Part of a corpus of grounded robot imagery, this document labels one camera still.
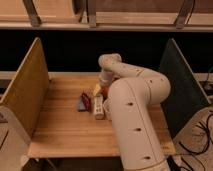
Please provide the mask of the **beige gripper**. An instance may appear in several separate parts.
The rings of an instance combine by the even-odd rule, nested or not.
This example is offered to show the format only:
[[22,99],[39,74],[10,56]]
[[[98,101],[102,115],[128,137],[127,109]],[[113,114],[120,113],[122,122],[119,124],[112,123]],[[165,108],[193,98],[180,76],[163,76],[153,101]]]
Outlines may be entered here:
[[102,84],[101,82],[98,82],[93,90],[93,96],[97,96],[99,94],[102,94],[104,98],[108,97],[110,85],[109,84]]

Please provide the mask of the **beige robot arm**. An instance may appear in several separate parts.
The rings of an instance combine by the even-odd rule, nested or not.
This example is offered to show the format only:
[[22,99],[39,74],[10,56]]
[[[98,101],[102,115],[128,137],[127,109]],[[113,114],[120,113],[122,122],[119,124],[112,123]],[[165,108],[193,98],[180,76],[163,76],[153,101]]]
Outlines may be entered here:
[[148,106],[170,94],[162,73],[122,62],[119,54],[98,59],[99,85],[109,87],[108,105],[125,171],[170,171],[150,119]]

